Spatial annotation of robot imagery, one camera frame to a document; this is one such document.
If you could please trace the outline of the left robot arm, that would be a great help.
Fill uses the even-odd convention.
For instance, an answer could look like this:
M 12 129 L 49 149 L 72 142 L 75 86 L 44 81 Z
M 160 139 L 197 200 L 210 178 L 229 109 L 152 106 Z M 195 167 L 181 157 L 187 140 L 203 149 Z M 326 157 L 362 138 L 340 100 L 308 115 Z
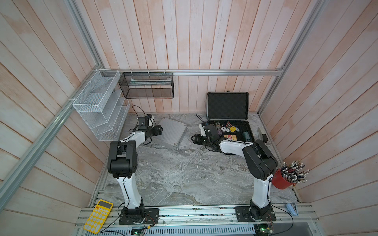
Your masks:
M 158 222 L 158 209 L 152 213 L 145 210 L 143 199 L 139 194 L 135 173 L 138 167 L 137 148 L 153 136 L 161 135 L 163 128 L 157 125 L 153 115 L 138 118 L 131 134 L 110 144 L 107 170 L 120 185 L 124 206 L 120 213 L 120 225 L 147 224 L 151 228 Z

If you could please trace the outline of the silver poker set case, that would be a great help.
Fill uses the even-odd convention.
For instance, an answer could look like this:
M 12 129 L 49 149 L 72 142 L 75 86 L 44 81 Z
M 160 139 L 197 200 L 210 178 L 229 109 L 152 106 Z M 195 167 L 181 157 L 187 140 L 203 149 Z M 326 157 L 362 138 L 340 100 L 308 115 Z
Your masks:
M 163 128 L 162 134 L 152 137 L 152 141 L 170 149 L 177 149 L 188 126 L 168 118 L 163 118 L 159 125 Z

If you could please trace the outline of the grey black stapler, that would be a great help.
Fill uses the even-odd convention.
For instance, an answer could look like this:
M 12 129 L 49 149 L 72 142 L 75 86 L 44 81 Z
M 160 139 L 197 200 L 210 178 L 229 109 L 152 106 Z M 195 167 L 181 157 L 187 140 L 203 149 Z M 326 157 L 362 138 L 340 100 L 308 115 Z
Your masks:
M 260 127 L 257 128 L 258 132 L 258 139 L 263 141 L 264 143 L 268 142 L 268 136 L 264 130 L 262 130 Z

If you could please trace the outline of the red pen cup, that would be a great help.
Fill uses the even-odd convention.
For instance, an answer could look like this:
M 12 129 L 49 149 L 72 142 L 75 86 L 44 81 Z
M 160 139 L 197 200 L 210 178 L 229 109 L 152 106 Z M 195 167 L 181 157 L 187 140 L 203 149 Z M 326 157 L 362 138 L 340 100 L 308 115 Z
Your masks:
M 284 162 L 271 178 L 270 182 L 274 187 L 284 190 L 299 183 L 306 182 L 309 169 L 305 169 L 306 165 L 301 161 Z

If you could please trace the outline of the blue object on rail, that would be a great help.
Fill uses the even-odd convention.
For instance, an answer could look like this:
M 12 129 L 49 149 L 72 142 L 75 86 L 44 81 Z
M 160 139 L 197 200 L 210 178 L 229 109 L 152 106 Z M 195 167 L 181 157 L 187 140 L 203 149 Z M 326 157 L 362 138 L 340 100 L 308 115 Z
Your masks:
M 285 205 L 287 211 L 289 212 L 289 214 L 293 217 L 297 217 L 299 216 L 299 212 L 298 212 L 298 209 L 297 209 L 297 204 L 296 203 L 287 203 Z

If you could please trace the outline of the black mesh basket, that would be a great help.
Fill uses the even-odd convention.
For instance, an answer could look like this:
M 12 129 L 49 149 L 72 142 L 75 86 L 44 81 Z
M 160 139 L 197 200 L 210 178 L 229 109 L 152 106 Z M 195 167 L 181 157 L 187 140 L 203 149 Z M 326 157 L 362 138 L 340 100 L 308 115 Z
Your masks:
M 119 86 L 125 98 L 172 99 L 174 98 L 173 73 L 124 72 Z

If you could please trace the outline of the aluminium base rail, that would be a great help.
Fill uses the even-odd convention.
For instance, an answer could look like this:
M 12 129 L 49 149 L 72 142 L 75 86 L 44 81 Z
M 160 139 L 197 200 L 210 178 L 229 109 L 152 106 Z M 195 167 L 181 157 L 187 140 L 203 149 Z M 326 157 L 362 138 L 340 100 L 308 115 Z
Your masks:
M 100 236 L 324 236 L 320 219 L 310 204 L 273 204 L 253 222 L 249 205 L 169 206 L 145 208 L 134 224 L 115 207 Z

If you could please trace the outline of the black poker set case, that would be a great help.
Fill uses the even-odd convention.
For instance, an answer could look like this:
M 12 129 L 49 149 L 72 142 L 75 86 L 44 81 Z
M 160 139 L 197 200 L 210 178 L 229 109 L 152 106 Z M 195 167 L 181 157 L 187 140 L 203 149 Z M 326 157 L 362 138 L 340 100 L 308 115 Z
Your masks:
M 249 118 L 248 92 L 208 92 L 206 98 L 206 118 L 209 124 L 219 122 L 222 126 L 222 136 L 236 135 L 238 141 L 244 141 L 243 132 L 249 132 L 252 142 L 255 140 Z

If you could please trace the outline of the yellow calculator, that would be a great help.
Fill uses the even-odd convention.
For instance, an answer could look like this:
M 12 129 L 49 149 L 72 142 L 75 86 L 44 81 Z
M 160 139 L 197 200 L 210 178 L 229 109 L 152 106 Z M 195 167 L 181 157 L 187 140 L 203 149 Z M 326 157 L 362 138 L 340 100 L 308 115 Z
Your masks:
M 88 220 L 84 225 L 84 230 L 92 234 L 98 234 L 110 214 L 114 204 L 105 200 L 99 200 L 94 207 Z

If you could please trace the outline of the purple poker chip stack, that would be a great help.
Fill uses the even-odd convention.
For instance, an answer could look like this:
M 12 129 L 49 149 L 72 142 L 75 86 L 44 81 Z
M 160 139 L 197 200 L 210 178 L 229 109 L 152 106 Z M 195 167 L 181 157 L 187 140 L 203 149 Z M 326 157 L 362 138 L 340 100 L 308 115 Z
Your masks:
M 222 136 L 222 126 L 219 122 L 215 123 L 215 128 L 217 130 L 217 134 L 221 137 Z

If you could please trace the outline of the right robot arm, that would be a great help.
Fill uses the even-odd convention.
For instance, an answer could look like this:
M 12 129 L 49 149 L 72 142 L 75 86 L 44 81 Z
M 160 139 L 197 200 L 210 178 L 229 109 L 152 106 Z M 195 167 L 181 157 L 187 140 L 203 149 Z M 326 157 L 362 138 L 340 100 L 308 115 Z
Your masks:
M 200 134 L 191 137 L 194 144 L 202 145 L 210 151 L 234 154 L 245 159 L 249 172 L 254 177 L 253 196 L 249 206 L 237 206 L 238 222 L 260 222 L 277 220 L 270 201 L 271 180 L 278 162 L 262 140 L 241 142 L 220 137 L 213 124 L 201 124 Z

